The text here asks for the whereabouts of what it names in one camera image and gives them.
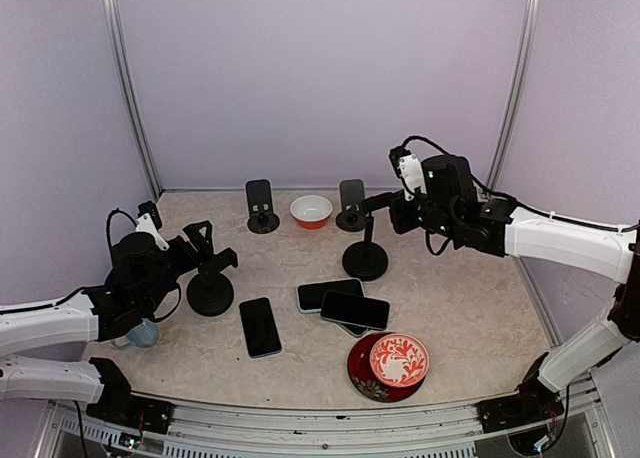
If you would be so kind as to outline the black pole phone stand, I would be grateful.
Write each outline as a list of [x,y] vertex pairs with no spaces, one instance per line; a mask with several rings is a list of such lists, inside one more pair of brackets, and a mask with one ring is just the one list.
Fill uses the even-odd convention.
[[351,244],[342,256],[343,269],[349,276],[368,282],[380,278],[387,271],[388,255],[380,245],[373,242],[373,213],[387,208],[392,197],[392,192],[383,192],[362,202],[364,238]]
[[231,281],[221,273],[198,273],[187,286],[187,301],[199,315],[215,317],[226,312],[233,303]]

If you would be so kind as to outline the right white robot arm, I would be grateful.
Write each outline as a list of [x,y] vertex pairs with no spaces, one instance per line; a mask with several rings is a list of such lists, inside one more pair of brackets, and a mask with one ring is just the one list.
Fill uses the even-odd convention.
[[398,234],[422,229],[454,249],[470,248],[497,257],[534,258],[583,269],[616,283],[614,302],[560,347],[541,357],[513,397],[511,411],[535,420],[551,393],[607,361],[639,339],[639,229],[581,222],[534,211],[516,199],[478,197],[466,158],[443,154],[419,160],[404,147],[389,153],[403,188],[389,202]]

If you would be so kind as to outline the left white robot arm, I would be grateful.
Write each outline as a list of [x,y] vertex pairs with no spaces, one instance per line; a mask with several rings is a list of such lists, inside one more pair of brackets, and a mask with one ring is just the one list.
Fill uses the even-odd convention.
[[206,280],[238,265],[235,251],[215,252],[208,221],[165,240],[154,224],[138,219],[135,230],[109,247],[112,269],[104,284],[81,287],[51,301],[1,309],[1,397],[51,399],[101,405],[121,423],[133,421],[140,402],[109,359],[62,362],[23,357],[23,352],[66,343],[119,339],[156,311],[177,290],[179,278],[197,271]]

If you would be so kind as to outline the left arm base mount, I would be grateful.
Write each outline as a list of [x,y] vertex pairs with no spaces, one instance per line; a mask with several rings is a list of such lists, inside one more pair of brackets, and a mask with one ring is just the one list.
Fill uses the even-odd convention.
[[98,371],[103,389],[98,401],[86,406],[88,416],[142,432],[168,433],[172,403],[133,394],[130,383],[110,359],[90,358],[89,364]]

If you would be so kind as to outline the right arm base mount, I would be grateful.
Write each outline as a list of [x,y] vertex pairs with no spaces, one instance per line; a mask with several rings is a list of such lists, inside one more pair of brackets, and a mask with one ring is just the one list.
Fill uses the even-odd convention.
[[564,413],[559,392],[551,391],[539,380],[540,367],[548,355],[545,352],[533,362],[513,394],[477,403],[484,433],[520,427]]

